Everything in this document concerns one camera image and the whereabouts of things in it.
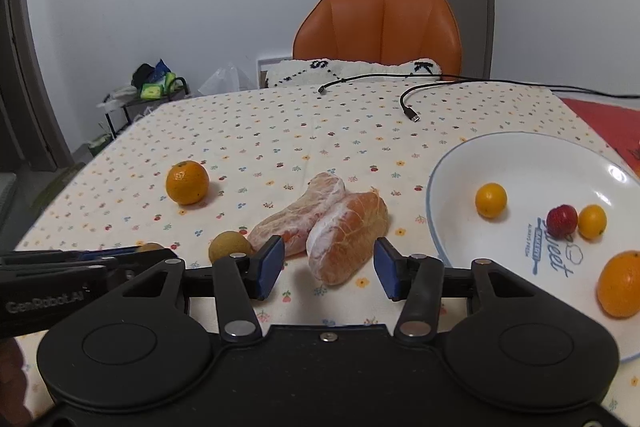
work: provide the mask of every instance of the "kiwi fruit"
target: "kiwi fruit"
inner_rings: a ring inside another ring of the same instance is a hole
[[[254,254],[249,241],[244,235],[235,230],[228,230],[219,233],[216,238],[209,243],[209,260],[211,264],[215,263],[221,257],[225,257],[234,252],[241,252],[247,255]]]
[[[136,248],[137,252],[149,252],[152,250],[162,250],[164,247],[162,245],[158,245],[158,243],[145,243],[140,247]]]

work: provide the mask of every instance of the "floral tablecloth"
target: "floral tablecloth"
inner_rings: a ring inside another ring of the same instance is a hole
[[[275,88],[162,105],[134,124],[87,165],[20,244],[24,250],[112,248],[146,242],[170,247],[188,267],[207,266],[209,241],[225,230],[246,233],[284,208],[322,171],[351,191],[376,190],[391,217],[388,238],[408,255],[436,255],[425,217],[425,187],[438,159],[481,134],[533,131],[578,142],[621,162],[604,141],[548,90],[485,83],[440,86],[411,95],[420,114],[407,120],[398,97],[413,82]],[[193,159],[211,180],[204,201],[180,207],[168,199],[171,165]],[[213,299],[194,299],[192,315],[216,331]],[[344,285],[316,281],[306,258],[288,259],[269,299],[256,303],[270,324],[386,323],[402,303],[385,298],[372,262]],[[447,299],[441,329],[465,315]],[[36,415],[50,399],[35,365],[42,333],[19,339],[30,381],[27,406]],[[604,406],[640,424],[640,362],[622,366]]]

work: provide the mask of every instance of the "black cable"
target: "black cable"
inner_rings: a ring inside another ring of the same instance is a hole
[[[599,91],[597,89],[591,89],[589,87],[580,87],[580,86],[566,86],[564,84],[535,84],[533,82],[521,82],[519,80],[501,80],[501,79],[493,79],[493,78],[478,78],[476,76],[463,76],[460,74],[434,74],[434,73],[414,73],[414,74],[401,74],[401,73],[367,73],[367,74],[359,74],[357,76],[350,76],[349,78],[340,78],[338,80],[334,80],[333,82],[329,82],[327,84],[323,84],[318,88],[318,92],[324,92],[327,87],[335,86],[335,84],[341,84],[343,82],[351,82],[353,80],[359,80],[361,78],[369,78],[373,76],[389,76],[394,78],[413,78],[413,77],[423,77],[423,78],[455,78],[456,80],[452,82],[434,82],[432,84],[420,84],[418,86],[413,86],[407,89],[404,93],[400,95],[400,107],[402,107],[402,111],[406,115],[406,117],[414,122],[420,120],[418,114],[411,108],[407,107],[404,104],[405,97],[415,91],[417,89],[427,89],[429,87],[438,87],[438,86],[456,86],[458,84],[466,84],[470,82],[500,82],[503,84],[513,84],[515,86],[531,86],[531,87],[546,87],[555,92],[579,92],[583,94],[595,94],[598,96],[605,96],[607,98],[621,98],[625,100],[639,100],[640,94],[611,94],[608,92]]]

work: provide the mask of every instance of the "strawberry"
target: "strawberry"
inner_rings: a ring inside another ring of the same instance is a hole
[[[546,214],[546,231],[551,237],[564,239],[575,232],[578,226],[578,213],[570,204],[561,204]]]

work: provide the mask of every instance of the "white plate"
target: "white plate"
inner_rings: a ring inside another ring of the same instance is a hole
[[[502,185],[508,197],[507,209],[493,221],[480,217],[474,204],[478,188],[489,182]],[[546,214],[564,203],[578,212],[587,204],[602,206],[604,235],[592,243],[577,232],[573,243],[546,235]],[[585,147],[535,133],[464,142],[438,162],[427,187],[429,229],[445,264],[469,267],[479,257],[493,259],[606,327],[623,362],[640,356],[640,314],[607,317],[595,286],[611,257],[640,250],[638,216],[640,184],[632,175]],[[540,247],[538,261],[534,247]]]

